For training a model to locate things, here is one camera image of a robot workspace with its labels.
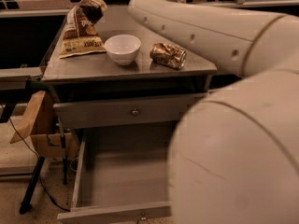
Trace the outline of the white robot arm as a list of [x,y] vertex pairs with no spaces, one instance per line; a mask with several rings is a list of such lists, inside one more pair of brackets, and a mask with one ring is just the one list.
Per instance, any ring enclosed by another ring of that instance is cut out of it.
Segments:
[[131,16],[240,81],[181,118],[168,172],[174,224],[299,224],[299,20],[131,0]]

